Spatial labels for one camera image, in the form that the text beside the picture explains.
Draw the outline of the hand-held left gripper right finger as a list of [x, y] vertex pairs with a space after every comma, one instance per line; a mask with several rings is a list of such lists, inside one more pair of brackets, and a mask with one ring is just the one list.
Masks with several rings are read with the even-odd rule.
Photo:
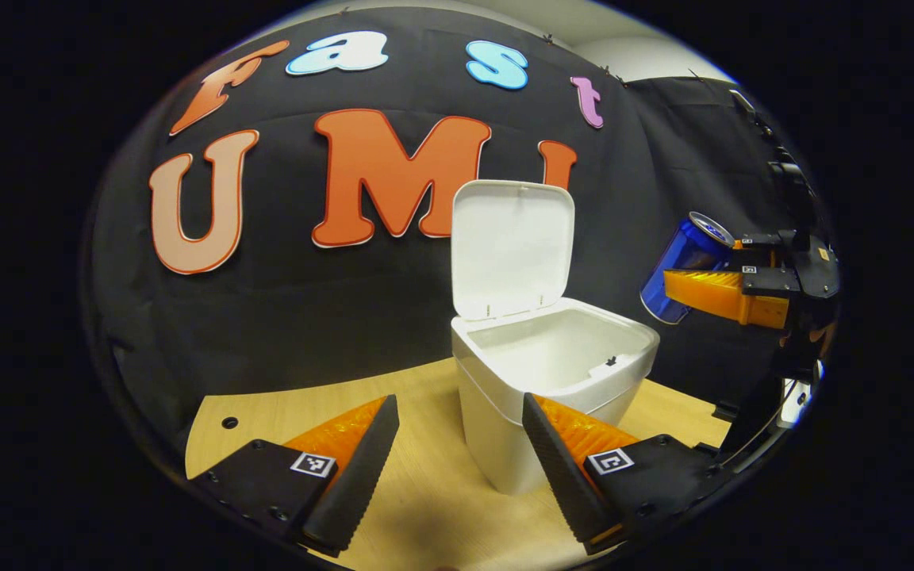
[[524, 394], [522, 425], [589, 555], [658, 538], [732, 480], [731, 469], [670, 435], [638, 439], [541, 395]]

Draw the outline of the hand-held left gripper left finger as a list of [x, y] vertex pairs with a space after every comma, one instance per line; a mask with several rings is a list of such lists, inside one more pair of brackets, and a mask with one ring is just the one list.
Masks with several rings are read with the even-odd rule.
[[385, 395], [286, 443], [247, 441], [190, 483], [273, 541], [337, 557], [369, 508], [399, 426], [397, 398]]

